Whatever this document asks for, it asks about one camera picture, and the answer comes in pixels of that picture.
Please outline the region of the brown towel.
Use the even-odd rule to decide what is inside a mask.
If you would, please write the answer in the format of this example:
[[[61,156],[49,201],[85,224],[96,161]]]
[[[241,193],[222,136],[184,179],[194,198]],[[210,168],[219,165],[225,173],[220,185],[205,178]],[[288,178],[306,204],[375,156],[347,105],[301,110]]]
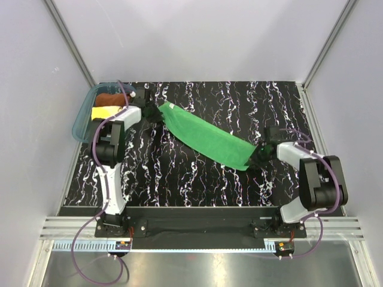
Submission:
[[[94,107],[103,107],[103,106],[120,106],[124,107],[126,105],[125,96],[123,93],[117,94],[108,94],[101,93],[96,96]]]

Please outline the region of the green towel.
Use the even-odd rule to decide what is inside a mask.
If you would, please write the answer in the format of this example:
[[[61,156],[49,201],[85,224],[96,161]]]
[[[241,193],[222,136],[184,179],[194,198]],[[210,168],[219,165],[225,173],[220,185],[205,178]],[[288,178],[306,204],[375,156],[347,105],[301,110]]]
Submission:
[[[184,145],[228,167],[249,168],[248,160],[256,147],[196,115],[165,102],[159,106],[166,128]]]

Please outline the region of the yellow towel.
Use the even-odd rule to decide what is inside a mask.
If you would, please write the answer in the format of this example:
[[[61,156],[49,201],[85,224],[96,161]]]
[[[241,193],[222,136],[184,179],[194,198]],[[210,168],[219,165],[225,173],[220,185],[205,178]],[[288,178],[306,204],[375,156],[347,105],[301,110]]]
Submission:
[[[125,107],[121,106],[100,106],[100,107],[93,107],[91,111],[91,120],[100,118],[100,119],[107,119],[109,117],[116,117],[117,114],[121,113],[122,111],[125,111]]]

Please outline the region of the teal transparent plastic bin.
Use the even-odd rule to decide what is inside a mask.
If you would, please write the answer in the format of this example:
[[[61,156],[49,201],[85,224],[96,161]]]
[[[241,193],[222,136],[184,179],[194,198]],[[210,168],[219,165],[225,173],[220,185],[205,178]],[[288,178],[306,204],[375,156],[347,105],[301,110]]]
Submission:
[[[118,83],[99,84],[94,86],[88,92],[72,127],[72,136],[76,141],[87,144],[89,141],[93,140],[93,136],[90,133],[92,109],[96,107],[96,98],[101,94],[108,94],[109,98],[114,101],[118,101],[117,105],[108,104],[107,106],[120,106],[120,102],[123,101],[124,108],[119,110],[119,112],[122,111],[123,113],[119,116],[117,116],[117,112],[113,114],[115,117],[109,120],[110,123],[114,121],[122,121],[124,122],[124,130],[126,131],[134,124],[139,123],[142,120],[142,112],[139,107],[133,106],[132,103],[130,103],[127,108],[125,107],[125,97]]]

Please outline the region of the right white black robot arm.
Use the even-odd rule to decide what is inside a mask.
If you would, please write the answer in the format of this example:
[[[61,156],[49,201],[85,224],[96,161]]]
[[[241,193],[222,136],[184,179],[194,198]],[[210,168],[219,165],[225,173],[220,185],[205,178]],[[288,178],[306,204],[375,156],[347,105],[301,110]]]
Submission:
[[[248,167],[262,167],[272,160],[279,160],[298,171],[299,196],[280,206],[271,223],[273,233],[279,237],[292,232],[293,224],[310,216],[333,213],[348,202],[340,158],[310,151],[298,142],[285,139],[282,132],[298,131],[278,126],[265,127],[264,139],[246,163]]]

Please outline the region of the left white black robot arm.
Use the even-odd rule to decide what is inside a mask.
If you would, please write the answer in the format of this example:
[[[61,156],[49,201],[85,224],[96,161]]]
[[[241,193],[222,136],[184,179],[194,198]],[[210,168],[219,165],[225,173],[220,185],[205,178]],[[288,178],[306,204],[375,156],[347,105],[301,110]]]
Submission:
[[[126,131],[143,118],[151,123],[162,121],[162,114],[148,88],[123,92],[121,104],[97,104],[91,111],[88,150],[95,162],[102,189],[102,211],[96,220],[108,226],[117,237],[129,231],[120,174]]]

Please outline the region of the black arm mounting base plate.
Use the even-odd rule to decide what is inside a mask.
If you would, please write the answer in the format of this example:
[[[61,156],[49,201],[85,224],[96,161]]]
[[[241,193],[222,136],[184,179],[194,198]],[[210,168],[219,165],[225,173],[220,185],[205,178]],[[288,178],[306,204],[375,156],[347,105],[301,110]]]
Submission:
[[[96,237],[232,234],[255,238],[304,239],[306,228],[285,224],[278,207],[127,207],[120,216],[102,215]]]

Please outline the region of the left aluminium frame post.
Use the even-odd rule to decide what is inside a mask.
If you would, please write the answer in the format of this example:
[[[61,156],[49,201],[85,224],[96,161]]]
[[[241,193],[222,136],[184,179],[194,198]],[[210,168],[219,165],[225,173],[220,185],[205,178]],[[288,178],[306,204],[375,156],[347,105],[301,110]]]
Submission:
[[[90,88],[94,87],[96,85],[96,81],[91,75],[91,72],[89,68],[87,67],[55,1],[42,0],[42,3],[45,5],[50,17],[52,18],[54,24],[56,25],[61,37],[63,38],[73,59],[75,60],[75,63],[77,67],[79,68],[82,76],[84,77],[86,83],[88,84]]]

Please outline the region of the aluminium frame post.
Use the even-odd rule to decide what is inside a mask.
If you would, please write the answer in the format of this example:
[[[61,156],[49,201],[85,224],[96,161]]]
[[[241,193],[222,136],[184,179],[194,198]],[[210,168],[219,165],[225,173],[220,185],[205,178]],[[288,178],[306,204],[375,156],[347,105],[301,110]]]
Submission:
[[[350,17],[351,13],[353,12],[357,4],[358,4],[358,0],[346,1],[345,6],[343,7],[339,17],[337,18],[333,28],[331,29],[324,45],[322,46],[317,58],[315,59],[314,64],[312,65],[304,82],[302,83],[302,87],[304,90],[307,90],[308,87],[310,86],[312,80],[316,76],[327,54],[329,53],[335,41],[337,40],[338,36],[340,35],[343,27],[345,26],[348,18]]]
[[[56,25],[61,37],[63,38],[73,59],[75,60],[75,63],[77,67],[79,68],[82,76],[84,77],[86,83],[88,84],[90,88],[94,87],[96,85],[96,81],[91,75],[91,72],[89,68],[87,67],[55,1],[42,0],[42,3],[45,5],[50,17],[52,18],[54,24]]]

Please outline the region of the aluminium frame rail front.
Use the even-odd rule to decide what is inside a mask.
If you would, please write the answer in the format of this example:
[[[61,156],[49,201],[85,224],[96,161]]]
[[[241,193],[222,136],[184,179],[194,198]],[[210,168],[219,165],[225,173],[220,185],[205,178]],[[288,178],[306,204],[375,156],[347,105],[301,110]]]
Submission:
[[[307,237],[304,239],[255,238],[249,235],[232,234],[185,234],[155,235],[148,238],[96,237],[96,221],[86,224],[86,217],[48,217],[45,220],[40,240],[51,240],[55,251],[105,251],[168,252],[168,253],[275,253],[285,245],[299,242],[359,242],[364,239],[356,218],[324,217],[320,221],[308,219],[303,225]]]

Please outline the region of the right aluminium frame post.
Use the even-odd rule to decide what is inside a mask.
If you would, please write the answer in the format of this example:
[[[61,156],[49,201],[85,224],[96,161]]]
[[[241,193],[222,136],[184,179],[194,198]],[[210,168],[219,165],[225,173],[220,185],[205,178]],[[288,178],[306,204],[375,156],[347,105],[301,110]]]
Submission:
[[[358,4],[358,0],[346,1],[345,6],[343,7],[339,17],[337,18],[333,28],[331,29],[324,45],[322,46],[317,58],[315,59],[314,64],[312,65],[304,82],[302,83],[302,87],[304,90],[307,90],[308,87],[310,86],[312,80],[316,76],[327,54],[329,53],[335,41],[337,40],[338,36],[340,35],[343,27],[345,26],[348,18],[350,17],[351,13],[353,12],[357,4]]]

